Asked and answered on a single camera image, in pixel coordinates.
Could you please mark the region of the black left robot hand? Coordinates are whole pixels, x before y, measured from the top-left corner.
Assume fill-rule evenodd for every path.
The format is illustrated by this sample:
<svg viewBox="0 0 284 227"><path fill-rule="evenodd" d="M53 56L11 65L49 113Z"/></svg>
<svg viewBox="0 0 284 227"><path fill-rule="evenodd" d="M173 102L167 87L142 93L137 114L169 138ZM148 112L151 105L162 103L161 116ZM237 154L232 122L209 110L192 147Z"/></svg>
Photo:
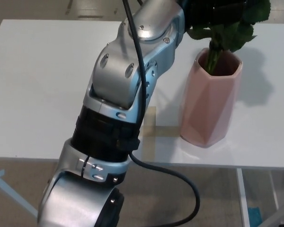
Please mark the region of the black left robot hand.
<svg viewBox="0 0 284 227"><path fill-rule="evenodd" d="M191 0L186 10L189 26L231 24L241 20L246 0Z"/></svg>

